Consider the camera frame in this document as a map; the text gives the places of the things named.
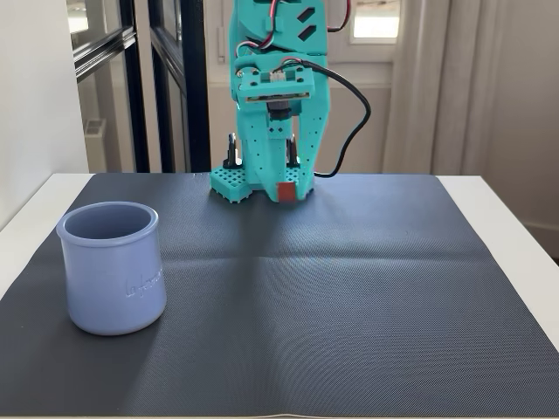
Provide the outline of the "teal gripper with servo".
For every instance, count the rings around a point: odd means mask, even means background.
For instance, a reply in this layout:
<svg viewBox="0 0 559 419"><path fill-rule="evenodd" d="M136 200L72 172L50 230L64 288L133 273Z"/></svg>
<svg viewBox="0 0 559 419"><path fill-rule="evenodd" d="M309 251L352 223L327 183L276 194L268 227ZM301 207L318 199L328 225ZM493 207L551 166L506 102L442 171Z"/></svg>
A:
<svg viewBox="0 0 559 419"><path fill-rule="evenodd" d="M287 138L296 134L300 168L298 200L313 186L314 164L330 110L327 76L308 63L325 65L323 55L246 49L234 61L237 131L242 140L245 180L242 198L264 191L275 203L291 201L286 180Z"/></svg>

